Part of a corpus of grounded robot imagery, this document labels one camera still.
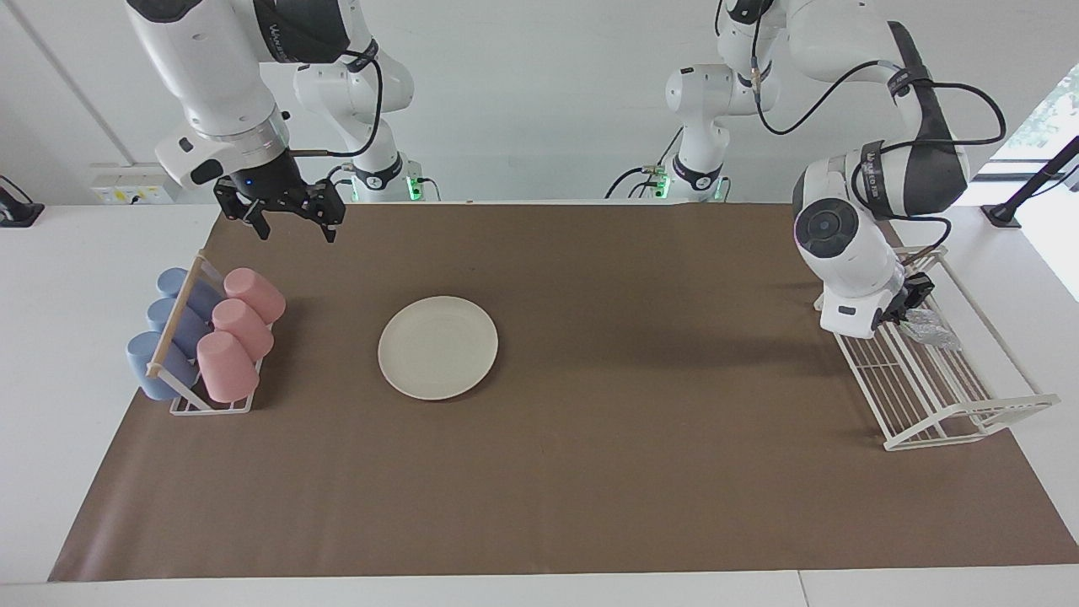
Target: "brown mat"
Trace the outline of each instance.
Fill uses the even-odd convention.
[[[353,207],[333,246],[272,221],[208,245],[289,295],[257,411],[137,397],[51,579],[1079,562],[1010,434],[882,449],[787,207]],[[502,339],[443,404],[375,357],[432,294]]]

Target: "white plate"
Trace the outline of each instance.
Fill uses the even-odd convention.
[[[445,401],[487,377],[498,332],[482,308],[460,296],[412,303],[379,341],[379,367],[391,386],[421,401]]]

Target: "cup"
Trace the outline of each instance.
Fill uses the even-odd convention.
[[[255,394],[259,374],[236,336],[224,331],[199,341],[199,369],[209,398],[218,403],[235,403]]]
[[[218,303],[214,308],[214,329],[235,336],[252,361],[261,360],[273,349],[273,334],[262,317],[240,299]]]
[[[183,267],[170,267],[158,276],[158,291],[162,296],[178,296],[183,280],[188,278],[188,271]],[[188,308],[194,311],[199,318],[209,322],[214,316],[214,307],[220,303],[224,296],[206,280],[199,278],[194,288],[191,289],[191,296],[188,298]]]
[[[169,385],[165,384],[164,381],[160,378],[150,380],[146,376],[146,368],[153,359],[153,351],[158,348],[160,341],[161,334],[155,331],[137,335],[127,343],[127,362],[131,364],[132,371],[135,372],[135,377],[138,378],[139,386],[142,387],[142,391],[146,392],[147,397],[154,401],[172,401],[180,395],[176,390],[173,390]],[[195,371],[194,365],[188,362],[187,357],[183,356],[183,353],[180,351],[176,344],[168,345],[168,354],[165,356],[164,368],[188,388],[194,386],[199,380],[199,372]]]
[[[150,326],[150,330],[165,333],[165,326],[168,323],[168,317],[175,307],[175,296],[154,301],[146,313],[146,321]],[[208,334],[209,328],[206,327],[206,322],[199,318],[194,311],[185,306],[183,311],[180,312],[180,322],[176,326],[176,333],[173,335],[173,344],[176,344],[190,361],[197,354],[199,341]]]
[[[285,295],[262,274],[250,267],[237,267],[224,277],[224,293],[250,306],[263,325],[273,325],[285,314]]]

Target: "blue cup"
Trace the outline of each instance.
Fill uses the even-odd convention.
[[[165,326],[168,325],[168,317],[176,307],[176,298],[166,296],[153,302],[150,309],[146,312],[146,321],[150,326],[150,331],[165,333]],[[180,313],[180,323],[176,326],[176,334],[173,335],[173,344],[179,347],[180,353],[188,360],[194,360],[199,353],[199,341],[209,335],[209,327],[199,318],[199,315],[191,308],[185,306]]]
[[[155,331],[139,334],[127,343],[127,362],[147,397],[154,401],[172,401],[179,397],[176,390],[173,390],[161,380],[150,380],[146,376],[146,367],[153,359],[153,351],[158,348],[160,341],[161,334]],[[179,380],[188,388],[194,386],[199,380],[199,373],[194,365],[188,362],[176,344],[168,345],[168,355],[165,356],[164,367],[168,373],[176,376],[176,380]]]
[[[158,291],[162,296],[177,296],[183,280],[188,279],[188,271],[183,267],[170,267],[158,276]],[[214,308],[218,303],[224,301],[224,295],[217,291],[206,280],[199,278],[194,288],[191,289],[191,296],[188,298],[188,308],[194,311],[199,318],[207,323],[214,318]]]

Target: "wooden handle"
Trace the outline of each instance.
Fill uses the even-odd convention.
[[[203,265],[213,267],[206,260],[206,257],[204,257],[204,252],[205,250],[200,250],[199,254],[195,256],[195,260],[191,263],[191,268],[188,270],[188,277],[183,280],[183,285],[180,286],[180,292],[176,294],[176,305],[173,307],[173,314],[168,316],[168,322],[165,323],[165,330],[161,332],[161,341],[158,342],[158,348],[153,351],[150,364],[147,365],[146,376],[150,380],[158,380],[161,371],[164,369],[165,358],[168,356],[168,347],[173,344],[173,337],[176,336],[177,328],[180,327],[183,308],[188,305],[191,291],[194,290],[195,282],[203,273]]]

